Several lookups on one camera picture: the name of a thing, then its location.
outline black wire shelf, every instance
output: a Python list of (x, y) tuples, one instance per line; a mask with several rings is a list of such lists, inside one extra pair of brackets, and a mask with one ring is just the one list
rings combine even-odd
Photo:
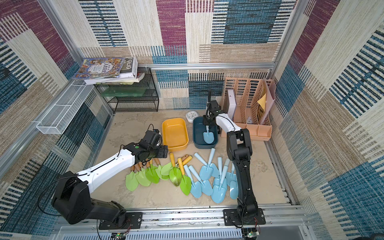
[(144, 78), (132, 85), (127, 84), (96, 84), (96, 89), (102, 93), (107, 88), (131, 88), (145, 87), (146, 90), (142, 96), (105, 96), (114, 113), (121, 112), (157, 112), (159, 110), (159, 95), (157, 93), (155, 82), (149, 68), (138, 68), (137, 72), (144, 72)]

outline black bracket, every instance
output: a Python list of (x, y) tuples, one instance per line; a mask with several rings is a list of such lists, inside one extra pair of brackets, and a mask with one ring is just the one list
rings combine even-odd
[(121, 228), (119, 228), (115, 223), (100, 221), (99, 230), (127, 229), (129, 224), (131, 224), (131, 229), (140, 229), (142, 216), (142, 212), (127, 212), (125, 213), (125, 218), (127, 219), (126, 224), (124, 224)]
[[(258, 213), (255, 215), (255, 218), (257, 220), (257, 223), (259, 225), (265, 224), (265, 217), (262, 209), (257, 210)], [(237, 209), (224, 209), (223, 210), (224, 214), (224, 224), (226, 226), (242, 226), (242, 220), (241, 216), (237, 214)], [(243, 222), (244, 225), (255, 225), (256, 221), (252, 219), (250, 222)]]

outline robotic arm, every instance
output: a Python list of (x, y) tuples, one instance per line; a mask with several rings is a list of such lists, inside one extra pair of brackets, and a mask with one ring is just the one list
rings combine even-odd
[(125, 145), (118, 153), (101, 163), (76, 174), (64, 173), (57, 184), (52, 206), (68, 221), (75, 224), (84, 219), (100, 219), (118, 228), (126, 223), (126, 210), (115, 201), (104, 202), (90, 194), (120, 171), (153, 157), (166, 158), (168, 146), (161, 145), (159, 130), (146, 131), (139, 143)]
[[(239, 187), (237, 214), (234, 216), (237, 225), (254, 223), (254, 218), (258, 219), (259, 224), (265, 224), (265, 219), (260, 221), (263, 215), (252, 191), (249, 168), (252, 146), (249, 131), (238, 127), (228, 114), (220, 109), (217, 101), (207, 103), (203, 124), (217, 124), (227, 133), (227, 154), (234, 163)], [(167, 154), (168, 146), (162, 145), (159, 130), (147, 130), (139, 143), (125, 145), (118, 153), (101, 163), (76, 174), (71, 171), (64, 173), (58, 179), (51, 204), (69, 224), (84, 219), (100, 219), (111, 223), (117, 229), (122, 228), (128, 218), (125, 208), (115, 201), (93, 199), (90, 194), (120, 171), (139, 162), (145, 165), (148, 159), (154, 157), (166, 158)]]
[(236, 169), (236, 177), (239, 188), (237, 199), (238, 222), (253, 223), (254, 218), (260, 218), (255, 195), (252, 190), (250, 176), (250, 160), (252, 156), (251, 138), (248, 129), (241, 129), (220, 109), (217, 101), (207, 103), (207, 112), (203, 116), (204, 125), (217, 124), (227, 133), (227, 155)]

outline yellow paper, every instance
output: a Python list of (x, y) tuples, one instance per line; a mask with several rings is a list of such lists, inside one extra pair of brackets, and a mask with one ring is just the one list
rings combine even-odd
[(257, 101), (257, 103), (260, 104), (260, 106), (262, 107), (263, 110), (265, 110), (265, 101), (266, 101), (266, 94), (264, 94), (264, 96), (262, 96), (262, 97)]

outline alarm clock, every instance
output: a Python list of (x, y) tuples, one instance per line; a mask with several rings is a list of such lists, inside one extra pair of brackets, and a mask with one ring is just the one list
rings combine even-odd
[(200, 115), (196, 111), (187, 112), (187, 114), (185, 115), (185, 117), (187, 118), (189, 123), (193, 123), (193, 119), (195, 119), (199, 116)]

